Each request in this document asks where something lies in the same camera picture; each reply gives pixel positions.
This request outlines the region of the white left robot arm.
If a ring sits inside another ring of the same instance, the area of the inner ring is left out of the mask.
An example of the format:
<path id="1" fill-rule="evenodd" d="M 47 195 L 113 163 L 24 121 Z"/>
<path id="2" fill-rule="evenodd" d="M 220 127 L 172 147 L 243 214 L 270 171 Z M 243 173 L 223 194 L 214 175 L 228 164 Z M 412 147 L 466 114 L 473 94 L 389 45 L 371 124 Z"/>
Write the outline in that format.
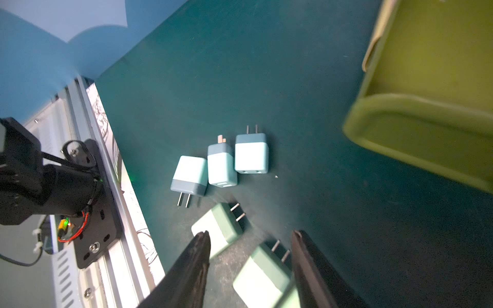
<path id="1" fill-rule="evenodd" d="M 73 216 L 90 207 L 102 192 L 95 156 L 78 141 L 82 162 L 41 150 L 41 143 L 14 118 L 1 119 L 1 224 L 19 225 L 32 215 Z"/>

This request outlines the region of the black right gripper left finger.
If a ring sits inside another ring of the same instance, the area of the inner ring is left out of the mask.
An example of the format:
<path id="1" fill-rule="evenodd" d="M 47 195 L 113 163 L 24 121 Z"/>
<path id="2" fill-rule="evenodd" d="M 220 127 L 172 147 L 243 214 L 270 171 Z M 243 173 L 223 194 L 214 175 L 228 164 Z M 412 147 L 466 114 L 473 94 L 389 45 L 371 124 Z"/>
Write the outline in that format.
<path id="1" fill-rule="evenodd" d="M 202 307 L 210 252 L 209 232 L 199 232 L 139 307 Z"/>

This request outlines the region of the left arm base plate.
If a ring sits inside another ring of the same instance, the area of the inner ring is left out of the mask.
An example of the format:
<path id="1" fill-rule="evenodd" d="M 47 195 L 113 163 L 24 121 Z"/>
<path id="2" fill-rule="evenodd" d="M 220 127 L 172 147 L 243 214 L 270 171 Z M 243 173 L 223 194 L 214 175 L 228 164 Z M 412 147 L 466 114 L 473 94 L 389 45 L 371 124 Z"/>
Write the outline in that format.
<path id="1" fill-rule="evenodd" d="M 95 140 L 88 139 L 79 150 L 74 158 L 75 163 L 83 166 L 95 164 L 91 169 L 95 195 L 92 200 L 87 201 L 83 210 L 87 218 L 83 218 L 82 222 L 86 226 L 72 241 L 77 266 L 79 269 L 85 269 L 121 238 L 123 227 L 100 147 Z"/>

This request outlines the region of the green drawer cabinet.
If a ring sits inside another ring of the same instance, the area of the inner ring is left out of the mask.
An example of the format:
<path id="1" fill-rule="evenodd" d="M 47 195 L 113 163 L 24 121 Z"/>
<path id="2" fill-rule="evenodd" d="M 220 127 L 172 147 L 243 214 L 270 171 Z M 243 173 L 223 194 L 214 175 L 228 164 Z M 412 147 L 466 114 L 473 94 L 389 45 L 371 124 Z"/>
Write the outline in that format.
<path id="1" fill-rule="evenodd" d="M 362 69 L 352 142 L 492 191 L 491 1 L 383 1 Z"/>

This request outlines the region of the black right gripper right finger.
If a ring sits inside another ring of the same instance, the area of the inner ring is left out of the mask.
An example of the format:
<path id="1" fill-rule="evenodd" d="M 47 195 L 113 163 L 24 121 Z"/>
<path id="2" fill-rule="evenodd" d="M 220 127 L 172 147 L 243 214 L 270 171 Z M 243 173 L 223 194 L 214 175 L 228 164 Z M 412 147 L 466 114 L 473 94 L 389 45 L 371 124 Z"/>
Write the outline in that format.
<path id="1" fill-rule="evenodd" d="M 291 234 L 291 265 L 301 307 L 367 307 L 303 230 Z"/>

